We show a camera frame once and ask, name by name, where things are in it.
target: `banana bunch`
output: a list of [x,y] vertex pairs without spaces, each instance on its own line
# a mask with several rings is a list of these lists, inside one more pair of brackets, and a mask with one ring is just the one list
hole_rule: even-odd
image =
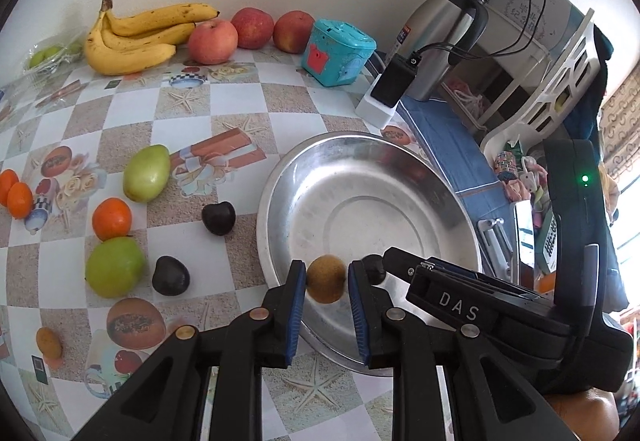
[[119,76],[155,67],[175,54],[196,22],[218,16],[207,4],[176,4],[135,16],[117,18],[113,0],[102,0],[98,20],[84,42],[89,65],[107,76]]

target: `orange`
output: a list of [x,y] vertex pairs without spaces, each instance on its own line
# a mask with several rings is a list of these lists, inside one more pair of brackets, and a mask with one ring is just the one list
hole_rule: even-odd
[[91,224],[101,241],[124,237],[131,229],[131,210],[122,199],[105,199],[95,209]]
[[9,193],[9,189],[18,181],[18,174],[11,169],[7,169],[0,174],[0,204],[2,206],[6,206],[6,196]]
[[25,218],[33,208],[33,194],[27,183],[15,183],[6,196],[6,207],[15,218]]
[[556,287],[556,272],[545,275],[538,280],[538,293],[547,293]]

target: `green apple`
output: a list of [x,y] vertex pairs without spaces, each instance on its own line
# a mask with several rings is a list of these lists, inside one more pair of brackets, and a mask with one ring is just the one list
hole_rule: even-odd
[[99,296],[118,298],[142,277],[145,255],[131,237],[114,237],[98,244],[86,261],[84,278]]
[[124,195],[135,202],[155,199],[166,186],[170,170],[169,151],[164,145],[143,148],[124,169]]

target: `stainless steel bowl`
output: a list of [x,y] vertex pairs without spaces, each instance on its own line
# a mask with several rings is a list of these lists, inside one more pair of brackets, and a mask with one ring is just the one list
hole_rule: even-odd
[[[417,155],[360,132],[331,132],[295,147],[267,179],[257,217],[260,264],[269,287],[283,284],[293,259],[307,266],[331,253],[348,265],[396,246],[478,270],[478,242],[458,198]],[[394,304],[438,320],[404,299],[408,285],[382,284]],[[302,337],[347,369],[370,371],[356,345],[347,291],[333,304],[305,297]]]

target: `red label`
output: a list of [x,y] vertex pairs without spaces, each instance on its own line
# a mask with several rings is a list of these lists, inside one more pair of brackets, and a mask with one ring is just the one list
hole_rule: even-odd
[[315,44],[311,44],[309,46],[309,54],[306,57],[306,64],[315,72],[321,74],[328,59],[329,55],[318,49]]
[[404,41],[409,36],[410,32],[411,32],[411,28],[409,26],[404,26],[402,30],[398,33],[398,38],[397,38],[398,43],[404,44]]

